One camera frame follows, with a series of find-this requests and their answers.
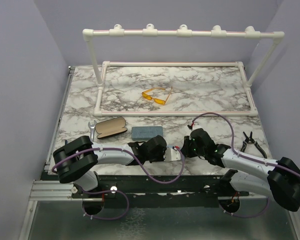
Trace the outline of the blue-grey glasses case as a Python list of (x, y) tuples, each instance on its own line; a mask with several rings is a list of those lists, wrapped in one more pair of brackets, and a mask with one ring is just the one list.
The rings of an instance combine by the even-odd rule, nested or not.
[(158, 135), (164, 135), (162, 126), (133, 126), (131, 128), (131, 138), (133, 141), (147, 141)]

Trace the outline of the black glasses case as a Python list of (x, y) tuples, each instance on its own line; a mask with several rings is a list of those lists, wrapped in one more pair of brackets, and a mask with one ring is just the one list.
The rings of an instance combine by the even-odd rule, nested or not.
[(123, 117), (117, 117), (99, 122), (95, 125), (97, 139), (105, 139), (127, 131), (126, 120)]

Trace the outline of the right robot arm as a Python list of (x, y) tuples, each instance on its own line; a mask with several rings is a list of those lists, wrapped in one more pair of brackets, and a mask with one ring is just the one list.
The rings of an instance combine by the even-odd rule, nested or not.
[(235, 151), (229, 145), (216, 144), (202, 128), (184, 137), (181, 152), (186, 158), (198, 157), (234, 170), (231, 178), (219, 184), (226, 196), (250, 192), (267, 196), (291, 212), (300, 208), (300, 169), (287, 157), (266, 159)]

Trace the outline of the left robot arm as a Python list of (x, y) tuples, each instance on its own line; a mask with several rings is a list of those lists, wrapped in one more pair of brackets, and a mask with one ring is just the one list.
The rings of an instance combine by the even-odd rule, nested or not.
[(93, 166), (135, 166), (146, 161), (162, 162), (166, 150), (167, 143), (160, 135), (148, 141), (130, 142), (122, 146), (93, 143), (84, 135), (53, 152), (55, 166), (51, 171), (58, 175), (61, 184), (73, 182), (93, 198), (101, 190), (97, 174), (91, 171)]

